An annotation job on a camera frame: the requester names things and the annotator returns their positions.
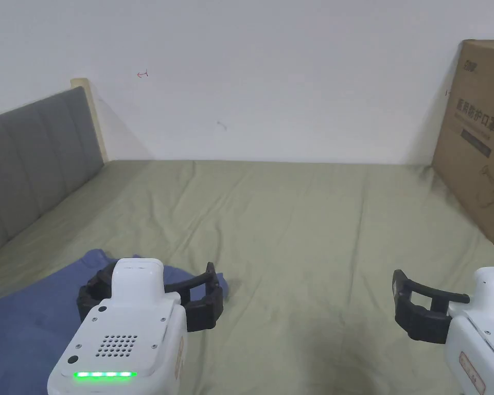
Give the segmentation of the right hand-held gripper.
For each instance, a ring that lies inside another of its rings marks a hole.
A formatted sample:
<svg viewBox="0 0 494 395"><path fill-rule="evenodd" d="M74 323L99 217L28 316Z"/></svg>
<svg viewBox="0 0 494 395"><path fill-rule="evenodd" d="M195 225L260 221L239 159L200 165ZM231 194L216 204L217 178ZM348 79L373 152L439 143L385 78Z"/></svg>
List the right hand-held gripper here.
<svg viewBox="0 0 494 395"><path fill-rule="evenodd" d="M395 322L409 338L445 344L446 363L461 394L494 394L494 267L474 272L473 295L431 288L394 270ZM411 301L416 293L429 309Z"/></svg>

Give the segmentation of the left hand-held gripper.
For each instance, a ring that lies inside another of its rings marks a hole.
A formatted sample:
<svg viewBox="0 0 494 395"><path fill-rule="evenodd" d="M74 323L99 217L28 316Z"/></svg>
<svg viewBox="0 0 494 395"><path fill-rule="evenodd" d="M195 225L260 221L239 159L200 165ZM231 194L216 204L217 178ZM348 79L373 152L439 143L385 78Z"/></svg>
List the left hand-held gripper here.
<svg viewBox="0 0 494 395"><path fill-rule="evenodd" d="M204 295L192 299L202 285ZM79 289L82 324L48 378L48 393L178 394L187 331L215 328L223 294L212 262L201 275L165 286L158 259L107 265Z"/></svg>

